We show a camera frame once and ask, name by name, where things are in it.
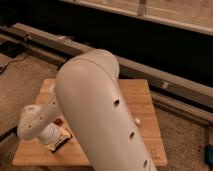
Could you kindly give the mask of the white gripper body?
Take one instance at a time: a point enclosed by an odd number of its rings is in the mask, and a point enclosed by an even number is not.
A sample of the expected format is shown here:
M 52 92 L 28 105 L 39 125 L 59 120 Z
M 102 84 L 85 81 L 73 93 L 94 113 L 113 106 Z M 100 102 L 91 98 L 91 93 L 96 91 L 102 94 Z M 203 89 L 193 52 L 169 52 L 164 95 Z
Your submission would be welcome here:
M 50 123 L 40 134 L 40 141 L 45 145 L 53 145 L 64 137 L 70 137 L 71 134 L 64 128 L 55 123 Z

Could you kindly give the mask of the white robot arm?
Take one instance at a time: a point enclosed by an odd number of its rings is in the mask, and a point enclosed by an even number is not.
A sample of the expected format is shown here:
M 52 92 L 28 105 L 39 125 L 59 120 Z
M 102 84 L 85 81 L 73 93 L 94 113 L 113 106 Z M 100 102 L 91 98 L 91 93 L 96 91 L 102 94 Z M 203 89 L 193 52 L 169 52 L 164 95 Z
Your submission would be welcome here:
M 103 49 L 68 60 L 48 101 L 23 108 L 21 139 L 55 143 L 62 115 L 95 171 L 157 171 L 118 85 L 119 63 Z

